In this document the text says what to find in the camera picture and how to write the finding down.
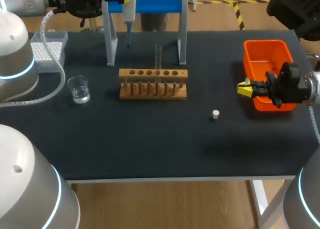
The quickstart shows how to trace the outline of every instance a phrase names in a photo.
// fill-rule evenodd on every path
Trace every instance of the glowing blue ring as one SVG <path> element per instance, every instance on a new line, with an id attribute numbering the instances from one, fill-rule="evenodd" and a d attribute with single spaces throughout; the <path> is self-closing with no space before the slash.
<path id="1" fill-rule="evenodd" d="M 306 212 L 309 214 L 309 216 L 312 218 L 312 220 L 314 221 L 315 224 L 317 224 L 317 226 L 320 228 L 320 222 L 315 218 L 315 216 L 312 214 L 312 212 L 310 211 L 309 207 L 307 206 L 307 203 L 304 199 L 304 196 L 302 195 L 302 190 L 301 190 L 301 175 L 302 175 L 302 170 L 303 168 L 301 169 L 301 172 L 300 172 L 300 175 L 299 175 L 299 181 L 298 181 L 298 187 L 299 187 L 299 194 L 300 194 L 300 198 L 301 198 L 301 201 L 302 201 L 302 204 L 306 210 Z"/>
<path id="2" fill-rule="evenodd" d="M 5 12 L 7 11 L 7 6 L 5 3 L 5 0 L 0 0 L 1 6 L 2 6 L 2 10 L 4 10 Z"/>
<path id="3" fill-rule="evenodd" d="M 61 180 L 60 180 L 60 176 L 59 176 L 59 173 L 57 172 L 57 170 L 55 169 L 55 167 L 54 166 L 52 166 L 52 167 L 53 167 L 53 169 L 55 171 L 56 177 L 58 178 L 59 192 L 58 192 L 58 198 L 56 199 L 56 203 L 55 203 L 55 206 L 53 208 L 53 211 L 52 211 L 49 219 L 46 221 L 46 223 L 42 227 L 42 229 L 46 229 L 49 226 L 49 224 L 51 223 L 52 219 L 54 218 L 54 216 L 55 216 L 55 214 L 56 214 L 56 212 L 58 210 L 58 206 L 59 206 L 60 199 L 61 199 Z"/>
<path id="4" fill-rule="evenodd" d="M 35 57 L 33 57 L 31 64 L 25 70 L 19 72 L 18 74 L 0 76 L 0 79 L 2 79 L 2 80 L 13 79 L 13 78 L 18 78 L 18 77 L 22 76 L 23 74 L 26 74 L 34 66 L 35 60 L 36 60 Z"/>

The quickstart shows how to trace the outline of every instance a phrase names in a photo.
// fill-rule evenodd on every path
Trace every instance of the black chair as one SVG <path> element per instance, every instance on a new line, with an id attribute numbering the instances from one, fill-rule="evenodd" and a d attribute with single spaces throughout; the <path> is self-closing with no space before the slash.
<path id="1" fill-rule="evenodd" d="M 270 0 L 266 11 L 298 38 L 320 41 L 320 0 Z"/>

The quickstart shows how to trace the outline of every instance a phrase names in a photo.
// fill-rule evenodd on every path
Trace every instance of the pipette stand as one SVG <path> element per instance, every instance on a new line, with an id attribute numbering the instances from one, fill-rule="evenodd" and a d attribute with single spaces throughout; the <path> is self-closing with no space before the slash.
<path id="1" fill-rule="evenodd" d="M 180 13 L 177 46 L 179 65 L 185 66 L 187 52 L 188 0 L 136 0 L 135 12 L 150 14 Z M 103 31 L 108 67 L 113 67 L 115 65 L 118 44 L 112 13 L 122 13 L 122 5 L 115 1 L 102 1 Z"/>

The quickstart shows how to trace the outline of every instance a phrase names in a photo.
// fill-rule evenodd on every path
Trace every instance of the wooden test tube rack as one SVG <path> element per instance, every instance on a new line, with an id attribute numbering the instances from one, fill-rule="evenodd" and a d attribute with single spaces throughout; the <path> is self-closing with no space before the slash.
<path id="1" fill-rule="evenodd" d="M 188 70 L 155 69 L 123 69 L 119 70 L 121 83 L 120 96 L 122 100 L 186 100 Z M 150 79 L 148 82 L 128 82 L 128 79 Z M 151 82 L 155 79 L 174 79 L 177 82 Z"/>

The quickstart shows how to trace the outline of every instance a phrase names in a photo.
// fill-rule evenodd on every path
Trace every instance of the wooden floor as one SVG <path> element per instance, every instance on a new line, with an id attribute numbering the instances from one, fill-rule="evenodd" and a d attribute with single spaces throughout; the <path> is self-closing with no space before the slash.
<path id="1" fill-rule="evenodd" d="M 227 4 L 198 4 L 188 14 L 189 31 L 239 30 L 234 8 Z M 246 30 L 286 30 L 266 13 L 267 4 L 240 4 Z M 125 24 L 113 16 L 117 31 Z M 178 30 L 178 14 L 170 14 L 168 31 Z M 24 19 L 30 32 L 38 31 L 41 17 Z M 80 31 L 80 19 L 68 14 L 55 16 L 47 29 Z M 97 19 L 102 26 L 102 19 Z M 134 31 L 141 31 L 137 15 Z M 301 40 L 306 52 L 320 54 L 319 42 Z M 268 201 L 282 185 L 281 180 L 264 181 Z M 245 181 L 148 182 L 80 184 L 80 229 L 254 229 L 256 216 L 251 192 Z M 284 229 L 281 220 L 273 227 Z"/>

